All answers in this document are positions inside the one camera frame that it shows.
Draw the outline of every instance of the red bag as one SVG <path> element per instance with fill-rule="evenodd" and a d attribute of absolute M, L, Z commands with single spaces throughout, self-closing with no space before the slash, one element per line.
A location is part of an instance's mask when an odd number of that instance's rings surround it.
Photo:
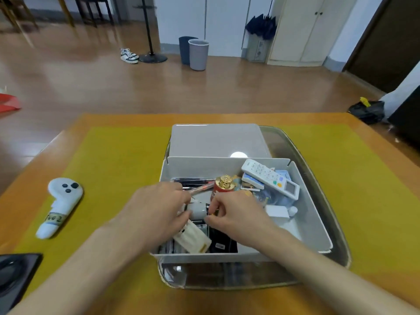
<path fill-rule="evenodd" d="M 21 105 L 19 104 L 17 97 L 8 94 L 0 94 L 0 112 L 19 109 L 21 109 Z"/>

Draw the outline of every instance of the person's right hand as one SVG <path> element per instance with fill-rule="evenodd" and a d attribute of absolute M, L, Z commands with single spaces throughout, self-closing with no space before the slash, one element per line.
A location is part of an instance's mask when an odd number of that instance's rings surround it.
<path fill-rule="evenodd" d="M 217 216 L 212 215 L 219 209 Z M 264 239 L 281 230 L 256 199 L 245 191 L 219 192 L 210 203 L 205 222 L 247 247 L 262 249 Z"/>

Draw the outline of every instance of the gold bottle cap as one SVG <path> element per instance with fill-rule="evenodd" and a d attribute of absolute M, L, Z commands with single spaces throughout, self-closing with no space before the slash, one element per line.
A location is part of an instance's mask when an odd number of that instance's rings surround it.
<path fill-rule="evenodd" d="M 229 175 L 223 175 L 220 177 L 219 187 L 223 189 L 230 189 L 233 180 Z"/>

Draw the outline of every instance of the forearm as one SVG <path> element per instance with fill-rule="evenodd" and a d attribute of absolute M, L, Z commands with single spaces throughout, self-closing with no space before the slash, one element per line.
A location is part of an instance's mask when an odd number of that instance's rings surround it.
<path fill-rule="evenodd" d="M 9 315 L 82 314 L 129 262 L 115 251 L 116 240 L 102 227 Z"/>
<path fill-rule="evenodd" d="M 420 314 L 419 310 L 365 281 L 284 230 L 271 234 L 261 251 L 311 287 L 339 314 Z"/>

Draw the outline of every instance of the dark brown door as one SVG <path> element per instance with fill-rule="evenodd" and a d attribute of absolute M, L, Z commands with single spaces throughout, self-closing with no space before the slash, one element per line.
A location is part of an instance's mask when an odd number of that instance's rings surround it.
<path fill-rule="evenodd" d="M 420 60 L 420 0 L 384 2 L 347 70 L 389 93 Z"/>

